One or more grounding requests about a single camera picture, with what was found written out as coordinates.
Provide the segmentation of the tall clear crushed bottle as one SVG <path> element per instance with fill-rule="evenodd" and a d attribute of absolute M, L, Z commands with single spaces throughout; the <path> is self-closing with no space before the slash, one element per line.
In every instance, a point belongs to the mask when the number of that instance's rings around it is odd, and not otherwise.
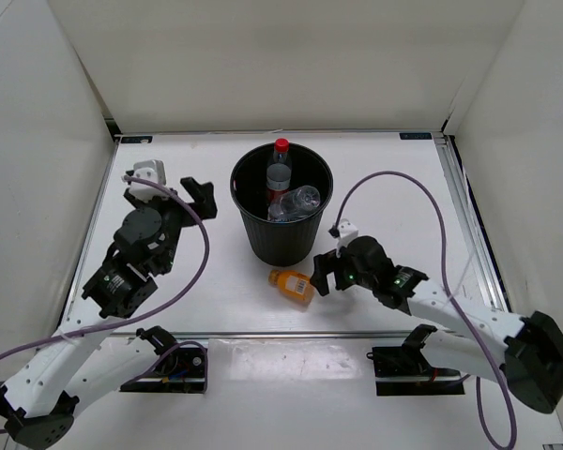
<path fill-rule="evenodd" d="M 316 187 L 302 186 L 282 194 L 268 207 L 268 216 L 306 218 L 320 206 L 321 196 Z"/>

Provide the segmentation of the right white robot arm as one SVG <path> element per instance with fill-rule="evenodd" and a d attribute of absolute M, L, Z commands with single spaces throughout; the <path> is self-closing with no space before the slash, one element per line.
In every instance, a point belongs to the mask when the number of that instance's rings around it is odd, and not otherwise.
<path fill-rule="evenodd" d="M 422 375 L 452 368 L 500 382 L 538 413 L 552 413 L 563 398 L 563 332 L 550 316 L 525 317 L 476 304 L 456 304 L 433 280 L 396 265 L 370 236 L 314 257 L 312 286 L 329 293 L 327 277 L 344 291 L 370 291 L 385 307 L 424 319 L 403 344 L 403 365 Z"/>

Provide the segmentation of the orange juice bottle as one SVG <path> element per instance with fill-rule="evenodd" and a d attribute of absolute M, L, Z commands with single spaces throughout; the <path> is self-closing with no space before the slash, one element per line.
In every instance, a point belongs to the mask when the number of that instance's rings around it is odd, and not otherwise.
<path fill-rule="evenodd" d="M 315 290 L 310 279 L 294 270 L 273 269 L 268 275 L 268 283 L 284 298 L 303 309 L 306 309 L 314 298 Z"/>

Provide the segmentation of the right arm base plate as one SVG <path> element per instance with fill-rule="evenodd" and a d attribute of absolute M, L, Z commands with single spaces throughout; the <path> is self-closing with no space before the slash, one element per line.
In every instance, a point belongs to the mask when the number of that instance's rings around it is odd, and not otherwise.
<path fill-rule="evenodd" d="M 455 369 L 418 366 L 401 347 L 372 347 L 366 353 L 373 363 L 378 397 L 432 397 L 464 394 L 464 375 Z"/>

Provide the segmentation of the red label clear bottle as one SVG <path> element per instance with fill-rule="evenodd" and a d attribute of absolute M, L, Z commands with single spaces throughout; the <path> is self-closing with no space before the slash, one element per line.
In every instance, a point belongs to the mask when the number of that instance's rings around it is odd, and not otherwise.
<path fill-rule="evenodd" d="M 268 204 L 290 190 L 291 178 L 290 143 L 285 138 L 279 138 L 274 142 L 266 165 L 266 200 Z"/>

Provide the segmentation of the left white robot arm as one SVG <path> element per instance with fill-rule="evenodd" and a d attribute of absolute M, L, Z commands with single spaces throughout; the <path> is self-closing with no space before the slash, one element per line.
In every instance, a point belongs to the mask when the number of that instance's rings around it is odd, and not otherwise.
<path fill-rule="evenodd" d="M 104 341 L 142 319 L 136 311 L 156 291 L 155 278 L 171 272 L 182 230 L 217 215 L 214 186 L 181 179 L 192 198 L 186 203 L 162 181 L 129 174 L 124 180 L 133 209 L 81 299 L 51 337 L 31 343 L 33 358 L 0 382 L 3 431 L 28 449 L 55 445 L 81 412 L 121 386 L 150 374 L 183 377 L 190 367 L 182 343 L 160 326 L 138 329 L 119 351 Z"/>

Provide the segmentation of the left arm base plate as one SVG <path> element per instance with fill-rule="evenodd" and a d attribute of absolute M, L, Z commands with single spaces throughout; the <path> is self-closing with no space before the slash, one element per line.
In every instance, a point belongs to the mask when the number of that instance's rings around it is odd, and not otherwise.
<path fill-rule="evenodd" d="M 122 393 L 203 395 L 208 388 L 208 349 L 183 341 L 154 369 L 123 384 Z"/>

